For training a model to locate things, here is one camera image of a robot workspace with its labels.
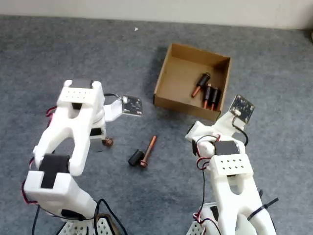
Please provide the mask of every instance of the white wall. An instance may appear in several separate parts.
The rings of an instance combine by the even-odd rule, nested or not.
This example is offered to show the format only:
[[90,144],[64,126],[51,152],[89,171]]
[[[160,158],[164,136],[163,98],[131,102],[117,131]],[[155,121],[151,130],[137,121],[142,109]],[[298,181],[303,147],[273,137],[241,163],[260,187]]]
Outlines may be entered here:
[[313,27],[313,0],[1,0],[0,14]]

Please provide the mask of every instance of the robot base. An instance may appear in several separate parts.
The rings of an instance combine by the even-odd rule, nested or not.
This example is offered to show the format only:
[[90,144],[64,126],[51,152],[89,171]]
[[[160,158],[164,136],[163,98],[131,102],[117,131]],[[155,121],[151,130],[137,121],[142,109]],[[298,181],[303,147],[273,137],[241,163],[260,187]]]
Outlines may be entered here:
[[[118,235],[114,232],[109,219],[106,216],[102,216],[97,222],[97,228],[99,235]],[[67,222],[59,230],[57,235],[95,235],[93,228],[93,220]]]
[[[216,224],[218,222],[214,218],[211,207],[217,206],[215,202],[205,203],[201,211],[201,219],[211,218]],[[220,235],[219,231],[216,229],[215,225],[211,221],[205,221],[200,225],[197,221],[192,222],[186,235]],[[246,217],[242,214],[238,215],[236,230],[234,231],[235,235],[257,235],[252,224],[247,221]]]

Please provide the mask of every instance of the open cardboard box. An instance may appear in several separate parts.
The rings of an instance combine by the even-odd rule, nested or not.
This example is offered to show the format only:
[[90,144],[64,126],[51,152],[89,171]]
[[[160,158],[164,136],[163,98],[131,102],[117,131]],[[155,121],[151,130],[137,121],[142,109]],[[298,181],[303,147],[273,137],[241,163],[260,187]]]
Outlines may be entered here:
[[[154,104],[174,111],[217,120],[226,95],[230,57],[194,47],[171,44],[158,77]],[[205,72],[211,74],[209,83],[221,90],[220,102],[215,110],[203,108],[203,91],[194,98],[191,94]]]

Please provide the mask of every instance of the circuit board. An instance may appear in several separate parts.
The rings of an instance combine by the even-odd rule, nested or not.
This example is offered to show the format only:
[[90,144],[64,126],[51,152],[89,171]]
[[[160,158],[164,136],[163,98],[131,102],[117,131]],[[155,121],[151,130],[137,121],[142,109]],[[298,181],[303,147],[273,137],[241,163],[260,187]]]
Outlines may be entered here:
[[142,116],[142,101],[137,97],[122,97],[123,113],[135,116]]
[[[230,106],[229,111],[236,115],[237,118],[239,118],[241,121],[243,121],[245,124],[247,124],[250,120],[250,117],[254,111],[255,106],[246,100],[241,95],[236,95],[233,103]],[[240,115],[235,114],[235,110],[238,110],[240,112]]]

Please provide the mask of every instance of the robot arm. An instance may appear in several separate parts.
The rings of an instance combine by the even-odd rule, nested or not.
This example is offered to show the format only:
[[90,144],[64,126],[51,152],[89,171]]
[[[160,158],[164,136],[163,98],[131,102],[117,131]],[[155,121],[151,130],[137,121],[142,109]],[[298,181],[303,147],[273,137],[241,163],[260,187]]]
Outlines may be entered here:
[[[83,173],[90,143],[106,137],[106,122],[122,114],[141,116],[140,99],[122,96],[104,105],[102,85],[92,82],[90,88],[72,87],[64,83],[50,125],[43,132],[33,154],[38,170],[30,170],[23,190],[41,208],[71,220],[93,218],[96,202],[76,184],[73,176]],[[54,154],[66,138],[73,138],[71,155]]]
[[[238,95],[229,111],[213,126],[205,126],[197,121],[186,135],[186,139],[196,148],[194,153],[210,160],[205,171],[211,176],[219,212],[216,220],[222,235],[276,235],[267,210],[261,210],[249,221],[246,219],[263,203],[253,179],[245,145],[232,138],[232,135],[243,130],[253,109],[250,102]],[[204,206],[200,217],[205,219],[210,214],[210,207]],[[205,221],[202,226],[209,234],[219,234],[210,221]]]

